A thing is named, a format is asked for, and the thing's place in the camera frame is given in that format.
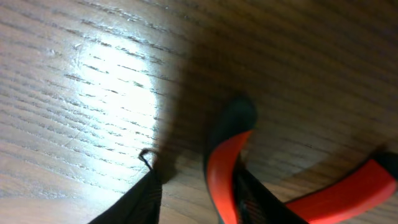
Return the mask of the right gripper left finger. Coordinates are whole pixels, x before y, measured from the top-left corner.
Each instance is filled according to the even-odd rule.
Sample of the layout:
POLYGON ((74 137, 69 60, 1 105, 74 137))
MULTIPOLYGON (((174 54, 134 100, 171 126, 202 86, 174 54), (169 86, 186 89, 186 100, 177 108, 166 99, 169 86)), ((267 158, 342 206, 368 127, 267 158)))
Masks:
POLYGON ((139 159, 149 168, 130 190, 114 205, 98 215, 89 224, 158 224, 162 200, 162 183, 158 173, 145 159, 150 153, 144 149, 139 159))

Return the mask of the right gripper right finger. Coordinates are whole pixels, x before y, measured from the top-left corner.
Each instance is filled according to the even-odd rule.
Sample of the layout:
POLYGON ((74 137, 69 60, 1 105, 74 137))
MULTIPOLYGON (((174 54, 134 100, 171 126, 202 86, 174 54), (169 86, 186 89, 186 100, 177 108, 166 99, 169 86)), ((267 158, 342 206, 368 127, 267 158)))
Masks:
POLYGON ((240 224, 308 224, 254 177, 241 157, 233 171, 233 192, 240 224))

